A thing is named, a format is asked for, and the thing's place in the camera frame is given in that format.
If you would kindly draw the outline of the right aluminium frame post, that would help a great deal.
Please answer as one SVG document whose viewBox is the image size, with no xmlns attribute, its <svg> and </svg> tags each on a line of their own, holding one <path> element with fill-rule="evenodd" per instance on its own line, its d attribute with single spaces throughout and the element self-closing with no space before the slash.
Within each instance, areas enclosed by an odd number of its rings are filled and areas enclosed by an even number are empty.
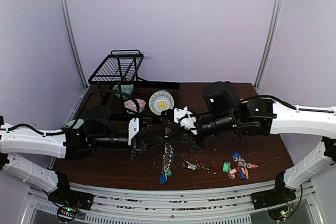
<svg viewBox="0 0 336 224">
<path fill-rule="evenodd" d="M 261 62 L 258 68 L 256 80 L 254 83 L 254 88 L 257 93 L 261 93 L 263 84 L 266 80 L 267 71 L 275 45 L 276 31 L 281 20 L 282 6 L 283 0 L 274 0 L 266 42 L 262 53 Z"/>
</svg>

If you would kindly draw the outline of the green key tag in pile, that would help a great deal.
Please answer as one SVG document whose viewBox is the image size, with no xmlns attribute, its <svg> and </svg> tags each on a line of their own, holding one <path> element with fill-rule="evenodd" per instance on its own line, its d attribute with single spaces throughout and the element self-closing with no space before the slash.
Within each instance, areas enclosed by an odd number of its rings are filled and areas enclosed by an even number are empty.
<svg viewBox="0 0 336 224">
<path fill-rule="evenodd" d="M 223 163 L 223 172 L 228 173 L 230 171 L 230 162 Z"/>
</svg>

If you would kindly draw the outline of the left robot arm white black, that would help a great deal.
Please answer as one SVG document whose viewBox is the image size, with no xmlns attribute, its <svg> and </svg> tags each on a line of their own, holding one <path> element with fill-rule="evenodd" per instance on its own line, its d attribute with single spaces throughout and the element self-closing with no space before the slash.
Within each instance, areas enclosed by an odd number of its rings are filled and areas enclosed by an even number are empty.
<svg viewBox="0 0 336 224">
<path fill-rule="evenodd" d="M 46 192 L 49 201 L 58 207 L 90 210 L 93 194 L 72 190 L 68 176 L 43 168 L 23 157 L 38 154 L 58 159 L 81 160 L 92 157 L 94 151 L 130 150 L 131 158 L 163 142 L 150 136 L 150 118 L 135 115 L 126 132 L 118 131 L 111 122 L 111 111 L 96 106 L 61 130 L 39 131 L 28 124 L 10 125 L 1 121 L 1 172 L 35 185 Z"/>
</svg>

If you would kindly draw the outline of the red headed silver key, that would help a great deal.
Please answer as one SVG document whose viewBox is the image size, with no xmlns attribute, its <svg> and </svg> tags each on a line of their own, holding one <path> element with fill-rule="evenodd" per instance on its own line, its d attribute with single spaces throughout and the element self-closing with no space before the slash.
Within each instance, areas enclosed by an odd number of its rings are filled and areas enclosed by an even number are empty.
<svg viewBox="0 0 336 224">
<path fill-rule="evenodd" d="M 257 169 L 257 168 L 258 168 L 258 165 L 256 165 L 256 164 L 251 164 L 251 163 L 247 163 L 247 164 L 246 164 L 246 168 L 247 168 L 247 169 Z"/>
</svg>

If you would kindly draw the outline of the right circuit board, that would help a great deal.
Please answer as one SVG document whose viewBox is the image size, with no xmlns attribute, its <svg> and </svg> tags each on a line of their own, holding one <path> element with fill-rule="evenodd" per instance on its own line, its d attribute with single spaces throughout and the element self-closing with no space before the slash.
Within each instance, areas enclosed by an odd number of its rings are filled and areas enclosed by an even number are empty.
<svg viewBox="0 0 336 224">
<path fill-rule="evenodd" d="M 279 207 L 269 210 L 267 214 L 273 221 L 284 221 L 291 215 L 292 211 L 292 208 Z"/>
</svg>

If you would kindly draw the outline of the circuit board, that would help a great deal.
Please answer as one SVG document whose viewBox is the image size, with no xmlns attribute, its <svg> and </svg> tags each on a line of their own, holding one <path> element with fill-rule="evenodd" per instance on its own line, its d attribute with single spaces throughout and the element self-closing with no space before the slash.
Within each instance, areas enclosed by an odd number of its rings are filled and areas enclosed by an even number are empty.
<svg viewBox="0 0 336 224">
<path fill-rule="evenodd" d="M 267 214 L 273 221 L 284 221 L 291 215 L 292 211 L 292 208 L 279 207 L 269 210 Z"/>
<path fill-rule="evenodd" d="M 77 210 L 66 206 L 59 207 L 56 212 L 56 217 L 63 222 L 73 221 L 75 220 L 77 215 L 78 215 Z"/>
</svg>

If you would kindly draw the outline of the silver key with black head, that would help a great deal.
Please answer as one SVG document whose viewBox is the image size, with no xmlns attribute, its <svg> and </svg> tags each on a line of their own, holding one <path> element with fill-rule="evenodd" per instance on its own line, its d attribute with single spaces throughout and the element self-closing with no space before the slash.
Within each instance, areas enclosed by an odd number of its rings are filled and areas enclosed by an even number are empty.
<svg viewBox="0 0 336 224">
<path fill-rule="evenodd" d="M 189 161 L 185 161 L 185 168 L 189 170 L 197 170 L 197 165 L 192 164 Z"/>
</svg>

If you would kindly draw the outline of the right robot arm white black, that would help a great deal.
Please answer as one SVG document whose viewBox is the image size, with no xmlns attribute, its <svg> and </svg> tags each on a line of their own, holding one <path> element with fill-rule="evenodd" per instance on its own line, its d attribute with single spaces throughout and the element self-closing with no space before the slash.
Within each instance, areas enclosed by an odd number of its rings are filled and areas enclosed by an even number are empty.
<svg viewBox="0 0 336 224">
<path fill-rule="evenodd" d="M 327 165 L 335 165 L 335 107 L 292 105 L 271 95 L 240 99 L 233 84 L 218 81 L 202 90 L 208 111 L 197 114 L 188 107 L 161 113 L 163 123 L 191 132 L 203 143 L 212 135 L 234 132 L 238 136 L 306 134 L 320 136 L 317 146 L 298 164 L 280 172 L 273 189 L 251 195 L 254 209 L 284 204 L 296 198 L 296 189 Z"/>
</svg>

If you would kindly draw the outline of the blue key tag on disc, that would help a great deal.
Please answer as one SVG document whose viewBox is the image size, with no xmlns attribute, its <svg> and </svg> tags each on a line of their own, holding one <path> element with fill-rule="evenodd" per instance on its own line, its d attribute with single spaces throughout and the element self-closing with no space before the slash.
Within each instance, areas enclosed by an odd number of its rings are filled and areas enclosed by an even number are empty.
<svg viewBox="0 0 336 224">
<path fill-rule="evenodd" d="M 166 181 L 167 181 L 167 175 L 165 173 L 162 173 L 159 179 L 159 183 L 163 185 L 165 184 Z"/>
</svg>

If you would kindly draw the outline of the blue yellow patterned plate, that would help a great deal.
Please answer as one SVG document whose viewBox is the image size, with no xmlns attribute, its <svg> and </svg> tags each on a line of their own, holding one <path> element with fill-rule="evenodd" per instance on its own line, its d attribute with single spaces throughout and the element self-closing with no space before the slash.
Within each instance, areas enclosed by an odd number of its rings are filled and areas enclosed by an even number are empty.
<svg viewBox="0 0 336 224">
<path fill-rule="evenodd" d="M 155 115 L 174 108 L 174 98 L 167 90 L 159 90 L 149 98 L 149 109 Z"/>
</svg>

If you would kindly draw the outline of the light teal plate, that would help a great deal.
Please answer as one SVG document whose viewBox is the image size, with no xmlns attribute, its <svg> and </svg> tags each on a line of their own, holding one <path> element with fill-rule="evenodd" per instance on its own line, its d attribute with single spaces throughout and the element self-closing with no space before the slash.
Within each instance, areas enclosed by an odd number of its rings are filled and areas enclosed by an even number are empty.
<svg viewBox="0 0 336 224">
<path fill-rule="evenodd" d="M 84 124 L 84 120 L 83 119 L 78 119 L 78 120 L 72 120 L 69 121 L 67 123 L 65 123 L 62 128 L 65 129 L 69 129 L 72 127 L 72 129 L 78 129 L 80 128 L 82 125 Z"/>
</svg>

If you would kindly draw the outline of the pink patterned bowl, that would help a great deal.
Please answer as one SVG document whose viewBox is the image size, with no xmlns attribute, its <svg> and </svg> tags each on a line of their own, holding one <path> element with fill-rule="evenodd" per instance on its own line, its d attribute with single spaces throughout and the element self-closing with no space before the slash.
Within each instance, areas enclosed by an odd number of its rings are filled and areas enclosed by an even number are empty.
<svg viewBox="0 0 336 224">
<path fill-rule="evenodd" d="M 142 113 L 145 109 L 146 102 L 142 99 L 136 99 L 139 104 L 139 113 Z M 127 114 L 135 114 L 137 112 L 137 105 L 132 100 L 124 102 L 125 111 Z"/>
</svg>

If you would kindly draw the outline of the blue key tag in pile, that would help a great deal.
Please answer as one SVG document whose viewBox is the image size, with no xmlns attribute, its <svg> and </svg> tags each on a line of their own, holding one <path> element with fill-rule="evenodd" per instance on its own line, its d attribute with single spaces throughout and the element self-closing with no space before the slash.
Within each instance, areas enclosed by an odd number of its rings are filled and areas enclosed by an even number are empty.
<svg viewBox="0 0 336 224">
<path fill-rule="evenodd" d="M 233 154 L 232 159 L 233 159 L 233 161 L 236 161 L 237 159 L 239 159 L 239 157 L 240 157 L 240 152 L 239 152 L 239 151 L 236 151 L 236 152 Z"/>
</svg>

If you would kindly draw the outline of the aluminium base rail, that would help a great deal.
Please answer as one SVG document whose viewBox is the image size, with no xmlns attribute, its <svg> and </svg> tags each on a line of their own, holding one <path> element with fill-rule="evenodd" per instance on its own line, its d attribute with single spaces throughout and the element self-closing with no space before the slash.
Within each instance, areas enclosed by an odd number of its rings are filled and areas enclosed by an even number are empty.
<svg viewBox="0 0 336 224">
<path fill-rule="evenodd" d="M 268 211 L 286 207 L 255 209 L 254 192 L 272 189 L 274 181 L 213 189 L 128 190 L 71 183 L 71 189 L 93 194 L 91 210 L 81 210 L 71 223 L 327 223 L 323 221 L 315 189 L 303 183 L 303 195 L 293 217 L 273 221 Z M 32 187 L 18 223 L 62 223 L 57 207 Z"/>
</svg>

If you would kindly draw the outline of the left circuit board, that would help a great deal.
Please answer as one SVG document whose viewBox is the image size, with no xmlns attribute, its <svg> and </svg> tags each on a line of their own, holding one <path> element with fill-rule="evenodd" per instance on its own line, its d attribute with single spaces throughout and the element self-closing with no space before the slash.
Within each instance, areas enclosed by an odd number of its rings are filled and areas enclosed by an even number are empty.
<svg viewBox="0 0 336 224">
<path fill-rule="evenodd" d="M 59 207 L 56 212 L 56 217 L 63 222 L 73 221 L 75 220 L 77 215 L 78 215 L 77 210 L 66 206 Z"/>
</svg>

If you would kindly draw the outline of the left aluminium frame post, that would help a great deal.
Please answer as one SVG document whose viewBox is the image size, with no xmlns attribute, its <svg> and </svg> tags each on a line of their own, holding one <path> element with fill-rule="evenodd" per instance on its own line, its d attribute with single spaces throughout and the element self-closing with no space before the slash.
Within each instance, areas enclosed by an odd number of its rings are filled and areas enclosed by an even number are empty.
<svg viewBox="0 0 336 224">
<path fill-rule="evenodd" d="M 85 79 L 85 74 L 84 74 L 82 64 L 79 58 L 78 49 L 77 49 L 77 45 L 76 45 L 75 37 L 74 37 L 74 32 L 73 32 L 72 25 L 71 25 L 67 0 L 60 0 L 60 4 L 61 4 L 63 19 L 64 19 L 64 23 L 66 27 L 66 34 L 67 34 L 67 38 L 68 38 L 68 42 L 70 46 L 70 51 L 71 51 L 71 54 L 72 54 L 72 57 L 75 63 L 75 68 L 76 68 L 77 74 L 79 75 L 82 87 L 86 89 L 88 87 L 88 84 Z"/>
</svg>

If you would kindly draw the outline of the aluminium frame post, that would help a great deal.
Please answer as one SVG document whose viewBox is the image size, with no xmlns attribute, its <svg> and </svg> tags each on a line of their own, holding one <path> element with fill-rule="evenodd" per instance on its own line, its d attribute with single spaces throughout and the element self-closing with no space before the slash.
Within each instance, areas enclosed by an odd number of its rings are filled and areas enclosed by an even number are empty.
<svg viewBox="0 0 336 224">
<path fill-rule="evenodd" d="M 75 68 L 76 68 L 77 74 L 79 75 L 82 87 L 86 89 L 88 87 L 88 84 L 85 79 L 85 74 L 84 74 L 82 64 L 79 58 L 78 49 L 77 49 L 77 45 L 76 45 L 75 37 L 74 37 L 74 32 L 73 32 L 72 25 L 71 25 L 67 0 L 60 0 L 60 4 L 61 4 L 63 19 L 64 19 L 64 23 L 66 27 L 66 34 L 67 34 L 67 38 L 68 38 L 68 42 L 70 46 L 70 51 L 71 51 L 71 54 L 72 54 L 72 57 L 75 63 Z"/>
<path fill-rule="evenodd" d="M 283 0 L 274 0 L 266 42 L 262 53 L 261 62 L 258 68 L 256 80 L 254 83 L 254 88 L 257 93 L 261 93 L 263 84 L 266 80 L 267 71 L 275 45 L 276 31 L 281 20 L 282 6 Z"/>
</svg>

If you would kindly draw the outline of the black keyring disc with rings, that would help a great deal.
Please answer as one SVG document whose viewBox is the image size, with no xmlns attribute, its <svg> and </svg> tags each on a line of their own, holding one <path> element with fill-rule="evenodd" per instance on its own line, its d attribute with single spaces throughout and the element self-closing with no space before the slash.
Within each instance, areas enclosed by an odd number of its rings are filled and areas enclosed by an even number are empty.
<svg viewBox="0 0 336 224">
<path fill-rule="evenodd" d="M 166 138 L 166 135 L 170 132 L 171 132 L 171 129 L 166 127 L 164 138 Z M 173 157 L 174 157 L 174 149 L 171 146 L 170 142 L 166 141 L 164 143 L 162 173 L 165 173 L 167 175 L 169 169 L 171 169 L 171 165 L 173 163 Z"/>
</svg>

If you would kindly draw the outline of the yellow key tag in pile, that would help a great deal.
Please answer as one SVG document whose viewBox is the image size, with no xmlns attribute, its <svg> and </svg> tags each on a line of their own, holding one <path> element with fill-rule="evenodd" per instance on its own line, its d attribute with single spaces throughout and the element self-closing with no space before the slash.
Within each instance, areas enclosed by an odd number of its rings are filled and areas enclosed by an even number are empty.
<svg viewBox="0 0 336 224">
<path fill-rule="evenodd" d="M 249 173 L 248 173 L 247 168 L 244 168 L 244 174 L 245 174 L 246 179 L 249 179 Z"/>
</svg>

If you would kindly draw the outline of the red key tag in pile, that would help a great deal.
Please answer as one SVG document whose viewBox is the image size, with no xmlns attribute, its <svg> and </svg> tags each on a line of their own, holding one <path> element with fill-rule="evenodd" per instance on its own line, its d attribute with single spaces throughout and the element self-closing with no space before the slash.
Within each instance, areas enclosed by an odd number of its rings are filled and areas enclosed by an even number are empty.
<svg viewBox="0 0 336 224">
<path fill-rule="evenodd" d="M 235 167 L 228 172 L 228 177 L 231 179 L 234 179 L 236 177 L 236 174 L 238 173 L 239 173 L 239 168 Z"/>
</svg>

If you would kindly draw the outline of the teal ceramic bowl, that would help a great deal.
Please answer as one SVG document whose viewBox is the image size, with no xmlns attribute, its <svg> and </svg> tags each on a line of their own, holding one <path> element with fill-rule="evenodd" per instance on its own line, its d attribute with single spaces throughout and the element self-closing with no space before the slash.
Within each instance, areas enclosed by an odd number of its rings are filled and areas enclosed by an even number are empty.
<svg viewBox="0 0 336 224">
<path fill-rule="evenodd" d="M 118 84 L 114 85 L 113 90 L 121 90 L 124 93 L 127 93 L 128 95 L 131 95 L 134 90 L 133 84 L 121 84 L 120 86 Z"/>
</svg>

